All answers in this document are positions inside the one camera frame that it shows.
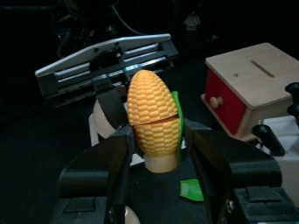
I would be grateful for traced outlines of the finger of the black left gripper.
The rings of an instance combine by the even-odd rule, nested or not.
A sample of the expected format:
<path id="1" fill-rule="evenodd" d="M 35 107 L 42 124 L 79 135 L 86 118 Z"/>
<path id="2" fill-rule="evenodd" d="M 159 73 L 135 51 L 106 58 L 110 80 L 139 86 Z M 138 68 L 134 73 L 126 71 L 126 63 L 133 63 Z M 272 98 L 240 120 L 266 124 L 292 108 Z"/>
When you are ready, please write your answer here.
<path id="1" fill-rule="evenodd" d="M 118 89 L 110 78 L 101 79 L 97 77 L 91 81 L 107 121 L 118 129 L 127 125 L 127 111 Z"/>

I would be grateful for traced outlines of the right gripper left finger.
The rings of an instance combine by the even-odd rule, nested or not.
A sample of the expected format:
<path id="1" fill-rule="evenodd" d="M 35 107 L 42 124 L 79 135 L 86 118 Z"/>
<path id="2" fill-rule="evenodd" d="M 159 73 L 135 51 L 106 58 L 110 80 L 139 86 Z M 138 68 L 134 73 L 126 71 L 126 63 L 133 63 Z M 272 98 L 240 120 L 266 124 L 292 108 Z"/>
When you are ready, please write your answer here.
<path id="1" fill-rule="evenodd" d="M 127 125 L 70 161 L 61 173 L 50 224 L 126 224 L 134 152 L 134 131 Z"/>

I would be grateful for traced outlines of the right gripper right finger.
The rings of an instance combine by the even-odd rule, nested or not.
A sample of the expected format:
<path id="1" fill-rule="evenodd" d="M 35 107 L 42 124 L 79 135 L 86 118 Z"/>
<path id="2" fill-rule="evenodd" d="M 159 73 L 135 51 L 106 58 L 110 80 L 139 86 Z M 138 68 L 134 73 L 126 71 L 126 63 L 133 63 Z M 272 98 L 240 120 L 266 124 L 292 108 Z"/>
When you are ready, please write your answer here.
<path id="1" fill-rule="evenodd" d="M 209 224 L 299 224 L 277 160 L 195 121 L 185 121 L 183 135 Z"/>

